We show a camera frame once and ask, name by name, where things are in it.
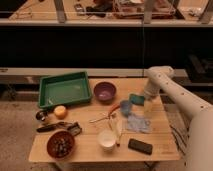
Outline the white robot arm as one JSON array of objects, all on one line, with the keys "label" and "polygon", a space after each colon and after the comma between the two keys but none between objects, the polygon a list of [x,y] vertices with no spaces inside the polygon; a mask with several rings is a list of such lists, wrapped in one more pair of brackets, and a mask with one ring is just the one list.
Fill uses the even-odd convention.
[{"label": "white robot arm", "polygon": [[163,90],[191,119],[185,171],[213,171],[213,105],[175,83],[170,66],[150,67],[146,75],[146,100],[156,98]]}]

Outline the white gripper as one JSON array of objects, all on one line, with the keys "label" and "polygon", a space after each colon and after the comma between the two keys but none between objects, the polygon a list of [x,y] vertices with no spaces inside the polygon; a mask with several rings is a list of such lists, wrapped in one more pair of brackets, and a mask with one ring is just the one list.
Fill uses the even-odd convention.
[{"label": "white gripper", "polygon": [[150,113],[153,108],[153,101],[159,95],[160,88],[158,85],[153,83],[152,81],[148,81],[144,87],[143,95],[145,97],[144,101],[144,112]]}]

